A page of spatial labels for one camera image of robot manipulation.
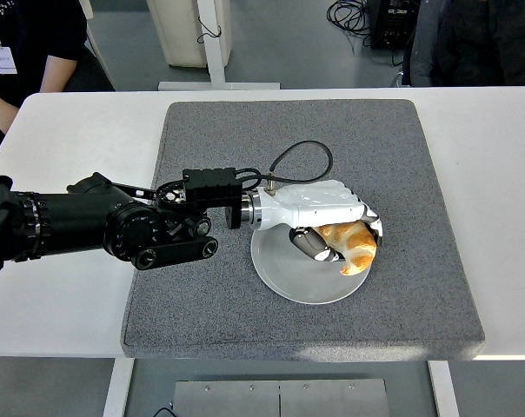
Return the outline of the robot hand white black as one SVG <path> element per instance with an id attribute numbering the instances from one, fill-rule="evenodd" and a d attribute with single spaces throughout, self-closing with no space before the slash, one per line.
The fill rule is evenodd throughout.
<path id="1" fill-rule="evenodd" d="M 289 241 L 315 261 L 345 260 L 343 275 L 367 269 L 382 239 L 379 215 L 342 182 L 294 184 L 250 197 L 254 230 L 289 226 Z"/>

